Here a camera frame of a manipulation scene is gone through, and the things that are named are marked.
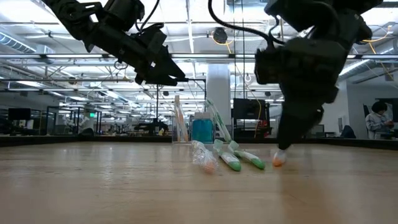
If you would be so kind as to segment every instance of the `person sitting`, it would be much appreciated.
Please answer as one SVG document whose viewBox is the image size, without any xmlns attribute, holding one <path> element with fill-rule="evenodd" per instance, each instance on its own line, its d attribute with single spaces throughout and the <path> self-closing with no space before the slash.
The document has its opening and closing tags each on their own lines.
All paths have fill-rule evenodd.
<svg viewBox="0 0 398 224">
<path fill-rule="evenodd" d="M 365 119 L 369 139 L 382 139 L 381 134 L 388 133 L 394 127 L 394 122 L 384 114 L 386 111 L 385 103 L 378 101 L 373 104 L 372 112 Z"/>
</svg>

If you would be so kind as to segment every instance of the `blue bottle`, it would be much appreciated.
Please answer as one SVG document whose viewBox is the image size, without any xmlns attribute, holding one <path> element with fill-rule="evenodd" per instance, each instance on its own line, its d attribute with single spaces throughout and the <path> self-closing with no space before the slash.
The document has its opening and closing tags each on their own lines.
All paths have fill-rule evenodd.
<svg viewBox="0 0 398 224">
<path fill-rule="evenodd" d="M 205 144 L 213 143 L 213 122 L 209 113 L 195 113 L 192 123 L 192 140 Z"/>
</svg>

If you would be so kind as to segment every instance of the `wooden surface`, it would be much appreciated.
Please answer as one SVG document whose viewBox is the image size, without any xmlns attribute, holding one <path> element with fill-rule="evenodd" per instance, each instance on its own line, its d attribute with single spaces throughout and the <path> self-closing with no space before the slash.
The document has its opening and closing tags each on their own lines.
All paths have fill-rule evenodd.
<svg viewBox="0 0 398 224">
<path fill-rule="evenodd" d="M 242 145 L 270 162 L 275 146 Z M 183 145 L 0 149 L 1 223 L 360 223 L 398 220 L 398 152 L 297 145 L 265 171 L 191 163 Z"/>
</svg>

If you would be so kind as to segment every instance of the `black robotic arm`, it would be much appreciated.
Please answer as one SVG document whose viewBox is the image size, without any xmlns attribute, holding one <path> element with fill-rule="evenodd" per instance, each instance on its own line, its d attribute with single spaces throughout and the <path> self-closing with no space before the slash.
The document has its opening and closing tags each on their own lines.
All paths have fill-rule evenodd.
<svg viewBox="0 0 398 224">
<path fill-rule="evenodd" d="M 334 102 L 348 52 L 354 43 L 372 37 L 361 14 L 383 0 L 268 0 L 264 11 L 276 21 L 280 16 L 298 32 L 313 27 L 306 37 L 286 43 L 271 32 L 266 35 L 221 21 L 212 2 L 208 0 L 208 9 L 216 22 L 267 41 L 266 49 L 257 50 L 254 73 L 259 84 L 278 83 L 285 96 L 277 138 L 279 148 L 287 149 L 322 120 L 322 105 Z"/>
<path fill-rule="evenodd" d="M 114 55 L 119 62 L 135 68 L 136 82 L 141 84 L 177 85 L 185 74 L 170 58 L 163 46 L 166 35 L 163 24 L 154 24 L 139 33 L 126 32 L 144 17 L 140 0 L 109 0 L 79 3 L 76 0 L 43 0 L 76 40 L 82 40 L 91 52 L 97 46 Z M 91 19 L 96 16 L 97 22 Z"/>
</svg>

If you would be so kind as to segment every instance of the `clear plastic bag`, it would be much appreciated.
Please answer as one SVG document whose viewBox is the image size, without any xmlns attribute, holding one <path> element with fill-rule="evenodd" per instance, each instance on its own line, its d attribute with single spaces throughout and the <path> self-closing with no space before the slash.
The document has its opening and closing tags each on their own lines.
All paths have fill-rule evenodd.
<svg viewBox="0 0 398 224">
<path fill-rule="evenodd" d="M 218 163 L 213 153 L 206 149 L 202 142 L 192 141 L 193 159 L 195 165 L 199 165 L 206 173 L 214 174 Z"/>
</svg>

